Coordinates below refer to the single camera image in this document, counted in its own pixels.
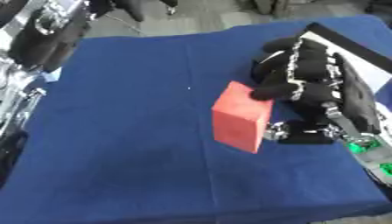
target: blue tablecloth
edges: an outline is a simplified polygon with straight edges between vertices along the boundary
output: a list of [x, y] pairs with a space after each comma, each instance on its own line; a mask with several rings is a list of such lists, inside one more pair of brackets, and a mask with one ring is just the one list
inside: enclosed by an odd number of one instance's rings
[[[392, 56], [392, 34], [375, 17], [320, 21]], [[213, 140], [210, 108], [226, 85], [251, 83], [261, 45], [307, 24], [83, 41], [31, 120], [0, 192], [0, 223], [292, 224], [385, 208], [338, 144], [265, 141], [253, 155]], [[378, 97], [392, 106], [388, 85]], [[273, 121], [289, 116], [274, 107]]]

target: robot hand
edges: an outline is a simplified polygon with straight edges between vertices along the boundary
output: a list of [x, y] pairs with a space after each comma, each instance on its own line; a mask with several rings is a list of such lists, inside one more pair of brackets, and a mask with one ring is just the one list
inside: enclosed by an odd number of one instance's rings
[[[338, 53], [306, 38], [275, 40], [263, 49], [272, 55], [255, 61], [252, 78], [259, 87], [252, 97], [283, 100], [303, 118], [287, 122], [290, 131], [277, 140], [329, 144], [341, 131], [350, 137], [380, 133], [371, 90]], [[332, 126], [339, 130], [327, 133]]]
[[306, 38], [267, 43], [270, 55], [255, 59], [251, 96], [278, 99], [302, 120], [268, 127], [267, 138], [281, 144], [331, 144], [339, 140], [382, 183], [392, 186], [392, 114], [378, 102], [351, 64]]

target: robotic hand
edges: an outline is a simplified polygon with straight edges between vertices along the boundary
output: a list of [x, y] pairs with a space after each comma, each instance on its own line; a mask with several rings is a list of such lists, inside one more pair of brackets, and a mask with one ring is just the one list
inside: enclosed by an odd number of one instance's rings
[[267, 43], [255, 59], [257, 100], [278, 99], [302, 120], [270, 124], [269, 140], [281, 144], [332, 144], [339, 140], [376, 180], [392, 186], [392, 115], [351, 64], [306, 38]]
[[[170, 7], [177, 0], [161, 0]], [[143, 20], [140, 0], [0, 0], [0, 187], [28, 137], [25, 124], [46, 94], [43, 74], [74, 52], [89, 22], [114, 8]]]

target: black glove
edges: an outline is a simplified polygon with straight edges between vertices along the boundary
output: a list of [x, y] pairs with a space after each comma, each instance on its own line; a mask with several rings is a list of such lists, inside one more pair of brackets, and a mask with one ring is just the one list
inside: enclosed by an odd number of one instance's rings
[[297, 136], [299, 143], [328, 143], [322, 131], [312, 130], [333, 123], [326, 117], [326, 104], [334, 104], [344, 116], [349, 118], [359, 132], [378, 134], [379, 122], [375, 113], [375, 99], [368, 85], [338, 53], [329, 55], [327, 47], [306, 38], [297, 49], [293, 79], [288, 76], [293, 46], [298, 38], [282, 38], [267, 43], [263, 50], [274, 53], [255, 59], [252, 79], [259, 87], [251, 94], [257, 100], [279, 99], [294, 109], [303, 121], [288, 122], [292, 132], [289, 139]]

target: green led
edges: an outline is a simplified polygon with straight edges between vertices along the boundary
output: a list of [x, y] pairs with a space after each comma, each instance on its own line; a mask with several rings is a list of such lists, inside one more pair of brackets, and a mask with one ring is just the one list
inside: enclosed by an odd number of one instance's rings
[[357, 143], [349, 143], [347, 145], [348, 149], [350, 149], [350, 151], [353, 154], [361, 154], [361, 153], [364, 153], [367, 151], [371, 151], [371, 150], [373, 150], [377, 147], [380, 147], [380, 146], [381, 146], [381, 144], [376, 140], [368, 143], [367, 145], [358, 145]]
[[391, 163], [380, 164], [380, 169], [381, 169], [387, 176], [392, 176], [392, 164], [391, 164]]
[[367, 148], [359, 146], [356, 143], [349, 143], [347, 147], [348, 147], [348, 149], [350, 149], [350, 151], [353, 154], [361, 154], [361, 153], [364, 153], [364, 152], [368, 151]]

